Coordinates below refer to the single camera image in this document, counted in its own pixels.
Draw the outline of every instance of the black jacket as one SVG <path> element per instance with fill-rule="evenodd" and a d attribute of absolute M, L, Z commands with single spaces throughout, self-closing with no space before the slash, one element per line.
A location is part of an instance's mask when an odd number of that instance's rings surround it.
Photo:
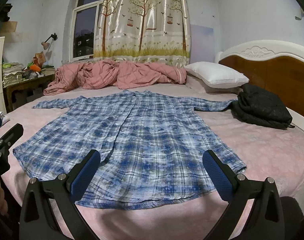
<path fill-rule="evenodd" d="M 238 101 L 231 105 L 237 119 L 276 129 L 286 129 L 291 124 L 293 118 L 277 95 L 251 84 L 242 89 Z"/>

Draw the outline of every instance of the brown wooden headboard panel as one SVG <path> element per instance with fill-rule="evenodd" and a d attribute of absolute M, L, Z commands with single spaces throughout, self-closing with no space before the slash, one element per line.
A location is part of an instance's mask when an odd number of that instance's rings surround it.
<path fill-rule="evenodd" d="M 251 61 L 233 55 L 219 63 L 243 73 L 251 84 L 277 94 L 288 108 L 304 116 L 304 62 L 289 56 Z"/>

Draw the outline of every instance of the tree-patterned curtain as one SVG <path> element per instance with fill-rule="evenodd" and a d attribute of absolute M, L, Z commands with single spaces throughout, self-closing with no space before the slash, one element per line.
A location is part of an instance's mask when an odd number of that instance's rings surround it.
<path fill-rule="evenodd" d="M 104 0 L 94 57 L 183 67 L 190 48 L 186 0 Z"/>

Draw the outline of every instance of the window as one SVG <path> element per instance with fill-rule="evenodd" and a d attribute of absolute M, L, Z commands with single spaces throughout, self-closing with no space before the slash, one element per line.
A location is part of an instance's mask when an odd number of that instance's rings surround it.
<path fill-rule="evenodd" d="M 70 61 L 93 56 L 99 13 L 103 0 L 77 0 L 70 33 Z"/>

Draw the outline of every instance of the pillow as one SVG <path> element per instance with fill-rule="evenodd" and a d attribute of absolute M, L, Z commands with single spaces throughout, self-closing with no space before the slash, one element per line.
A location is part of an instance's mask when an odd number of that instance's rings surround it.
<path fill-rule="evenodd" d="M 242 73 L 212 62 L 195 62 L 187 65 L 185 69 L 212 88 L 235 88 L 249 82 Z"/>
<path fill-rule="evenodd" d="M 234 93 L 237 94 L 240 91 L 240 87 L 236 88 L 212 88 L 205 82 L 191 74 L 186 76 L 186 84 L 188 88 L 193 89 L 197 93 Z"/>

